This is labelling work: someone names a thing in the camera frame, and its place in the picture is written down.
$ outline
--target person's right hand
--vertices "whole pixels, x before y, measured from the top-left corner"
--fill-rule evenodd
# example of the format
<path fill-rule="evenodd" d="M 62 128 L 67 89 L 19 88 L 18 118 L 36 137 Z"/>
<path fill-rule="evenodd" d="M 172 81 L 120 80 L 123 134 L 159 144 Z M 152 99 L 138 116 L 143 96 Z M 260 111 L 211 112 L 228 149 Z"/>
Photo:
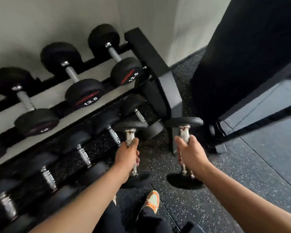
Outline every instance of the person's right hand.
<path fill-rule="evenodd" d="M 188 167 L 194 174 L 194 176 L 201 180 L 205 168 L 212 166 L 208 160 L 206 153 L 196 137 L 190 135 L 189 144 L 186 145 L 184 140 L 175 136 L 175 143 L 177 144 L 178 162 L 180 164 L 180 152 L 182 154 L 182 160 L 186 167 Z"/>

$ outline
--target person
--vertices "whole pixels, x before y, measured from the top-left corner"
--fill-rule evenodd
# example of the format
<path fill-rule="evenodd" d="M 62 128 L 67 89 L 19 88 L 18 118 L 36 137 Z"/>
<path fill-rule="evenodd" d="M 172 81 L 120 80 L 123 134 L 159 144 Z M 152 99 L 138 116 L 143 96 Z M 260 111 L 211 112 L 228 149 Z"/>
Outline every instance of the person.
<path fill-rule="evenodd" d="M 209 188 L 244 232 L 291 233 L 291 214 L 264 200 L 212 165 L 196 137 L 190 135 L 189 145 L 178 136 L 175 142 L 178 152 L 182 153 L 184 164 Z M 122 143 L 115 164 L 103 176 L 30 233 L 91 233 L 93 230 L 125 232 L 119 208 L 112 200 L 121 184 L 128 179 L 135 162 L 139 164 L 137 147 L 137 138 L 129 148 Z M 156 216 L 158 207 L 159 194 L 153 191 L 138 215 L 138 233 L 172 232 L 168 223 Z"/>

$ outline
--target forearm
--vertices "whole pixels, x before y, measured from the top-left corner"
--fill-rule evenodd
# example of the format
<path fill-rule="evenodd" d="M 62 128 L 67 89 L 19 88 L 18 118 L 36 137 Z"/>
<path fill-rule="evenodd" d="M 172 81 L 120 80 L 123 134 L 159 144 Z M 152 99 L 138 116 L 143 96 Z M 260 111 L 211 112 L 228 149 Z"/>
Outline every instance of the forearm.
<path fill-rule="evenodd" d="M 30 233 L 91 233 L 125 176 L 127 171 L 114 165 L 73 202 L 36 226 Z"/>
<path fill-rule="evenodd" d="M 290 213 L 264 200 L 213 165 L 205 168 L 201 180 L 246 233 L 291 232 Z"/>

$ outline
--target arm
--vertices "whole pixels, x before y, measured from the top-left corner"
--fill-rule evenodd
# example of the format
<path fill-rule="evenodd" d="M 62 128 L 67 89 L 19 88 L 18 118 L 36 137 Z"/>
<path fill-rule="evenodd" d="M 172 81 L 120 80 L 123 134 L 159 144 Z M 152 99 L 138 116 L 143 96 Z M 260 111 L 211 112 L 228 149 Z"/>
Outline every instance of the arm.
<path fill-rule="evenodd" d="M 175 137 L 184 164 L 192 170 L 246 233 L 291 233 L 291 214 L 256 195 L 218 170 L 193 135 L 190 143 Z"/>
<path fill-rule="evenodd" d="M 121 185 L 127 181 L 136 160 L 139 164 L 137 146 L 137 138 L 129 148 L 123 142 L 116 153 L 112 168 L 73 202 L 37 225 L 30 233 L 92 233 Z"/>

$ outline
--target hand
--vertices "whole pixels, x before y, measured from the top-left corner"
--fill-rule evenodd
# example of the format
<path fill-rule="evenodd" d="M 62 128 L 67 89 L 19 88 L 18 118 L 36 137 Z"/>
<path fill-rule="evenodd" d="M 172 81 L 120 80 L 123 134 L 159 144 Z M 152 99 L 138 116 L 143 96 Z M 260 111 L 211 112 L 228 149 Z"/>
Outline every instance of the hand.
<path fill-rule="evenodd" d="M 125 180 L 127 181 L 129 172 L 133 169 L 134 165 L 137 163 L 139 166 L 139 151 L 137 150 L 139 144 L 138 138 L 134 138 L 130 147 L 127 147 L 126 142 L 122 142 L 118 151 L 116 152 L 114 165 L 120 166 L 125 173 Z"/>
<path fill-rule="evenodd" d="M 196 137 L 190 135 L 189 144 L 186 145 L 184 140 L 175 136 L 175 143 L 177 144 L 178 162 L 180 164 L 180 152 L 184 164 L 193 172 L 194 176 L 202 180 L 205 168 L 212 166 L 208 160 L 206 153 Z"/>

